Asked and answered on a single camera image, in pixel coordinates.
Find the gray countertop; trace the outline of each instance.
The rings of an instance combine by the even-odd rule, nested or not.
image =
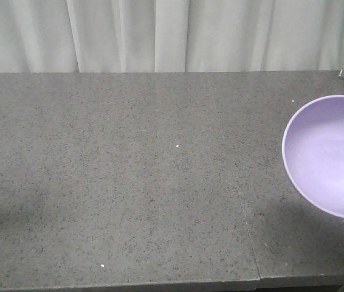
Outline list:
[[[344,220],[281,160],[329,94],[336,72],[0,74],[0,290],[344,283]]]

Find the purple bowl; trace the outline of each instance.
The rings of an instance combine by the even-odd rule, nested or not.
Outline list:
[[[321,97],[300,108],[282,146],[297,190],[319,209],[344,218],[344,96]]]

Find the curtain fold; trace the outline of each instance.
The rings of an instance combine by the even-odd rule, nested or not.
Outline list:
[[[0,0],[0,72],[339,69],[343,0]]]

